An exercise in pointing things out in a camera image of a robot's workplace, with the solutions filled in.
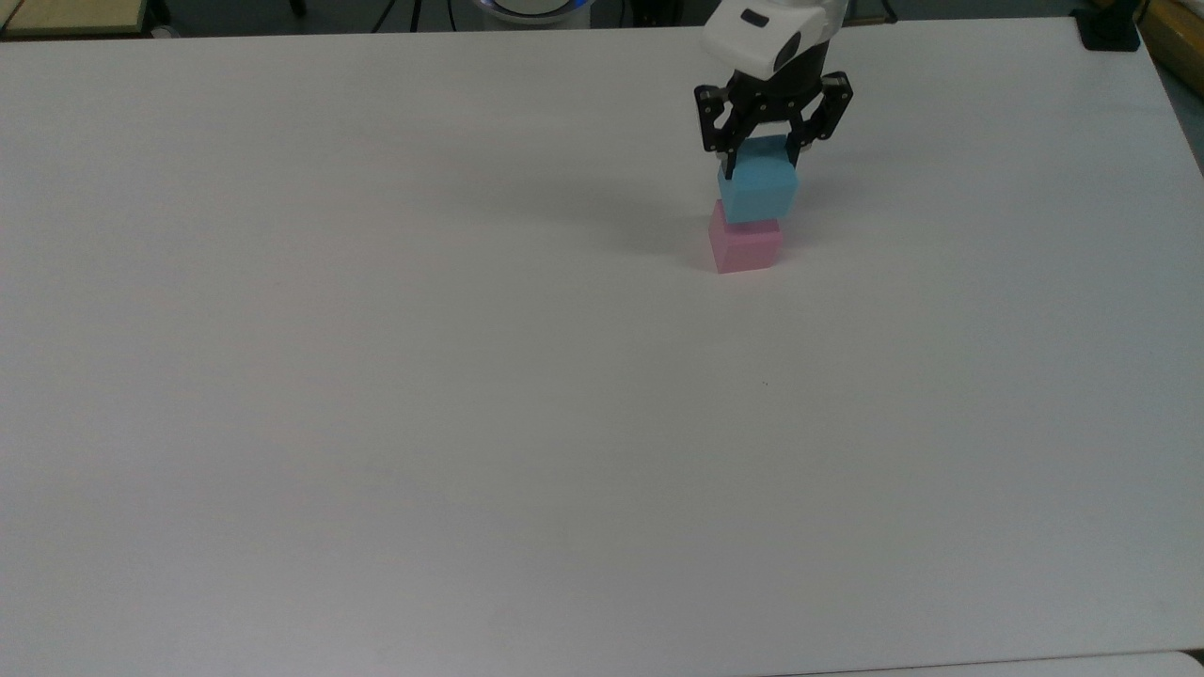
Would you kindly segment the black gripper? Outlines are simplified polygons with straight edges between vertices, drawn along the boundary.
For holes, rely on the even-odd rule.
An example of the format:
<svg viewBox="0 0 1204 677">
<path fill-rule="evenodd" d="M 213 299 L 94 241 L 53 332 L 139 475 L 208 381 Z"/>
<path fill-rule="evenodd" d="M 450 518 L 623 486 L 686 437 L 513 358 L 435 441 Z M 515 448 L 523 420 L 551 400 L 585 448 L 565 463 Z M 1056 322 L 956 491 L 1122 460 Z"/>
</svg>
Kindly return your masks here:
<svg viewBox="0 0 1204 677">
<path fill-rule="evenodd" d="M 828 52 L 828 42 L 813 46 L 792 57 L 769 80 L 736 71 L 726 86 L 695 87 L 694 102 L 701 145 L 704 151 L 718 157 L 722 179 L 734 177 L 740 124 L 752 118 L 761 104 L 771 112 L 796 102 L 796 111 L 787 119 L 790 133 L 785 145 L 787 161 L 792 166 L 799 165 L 799 155 L 814 142 L 832 137 L 846 114 L 854 89 L 845 72 L 824 73 Z M 804 118 L 802 107 L 814 100 L 818 100 L 816 110 Z"/>
</svg>

